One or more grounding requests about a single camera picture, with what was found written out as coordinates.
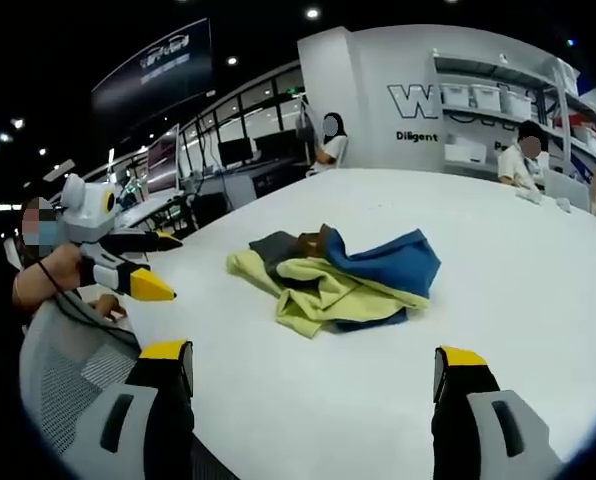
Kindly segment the person's left hand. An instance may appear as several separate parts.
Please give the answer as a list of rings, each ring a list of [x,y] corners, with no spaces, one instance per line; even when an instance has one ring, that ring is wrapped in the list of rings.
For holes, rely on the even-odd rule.
[[[71,243],[63,244],[44,259],[38,266],[42,276],[42,287],[48,297],[57,291],[71,291],[81,286],[80,249]]]

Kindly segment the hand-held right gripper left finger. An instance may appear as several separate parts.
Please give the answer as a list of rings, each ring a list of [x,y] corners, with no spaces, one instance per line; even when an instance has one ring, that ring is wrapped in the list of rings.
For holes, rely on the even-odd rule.
[[[192,473],[193,344],[145,348],[121,383],[80,415],[62,460],[79,479],[182,479]]]

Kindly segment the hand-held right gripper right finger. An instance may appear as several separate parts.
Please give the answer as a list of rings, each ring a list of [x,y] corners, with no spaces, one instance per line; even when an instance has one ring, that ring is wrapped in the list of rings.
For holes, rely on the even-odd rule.
[[[561,469],[547,424],[477,353],[436,348],[433,403],[435,479],[552,479]]]

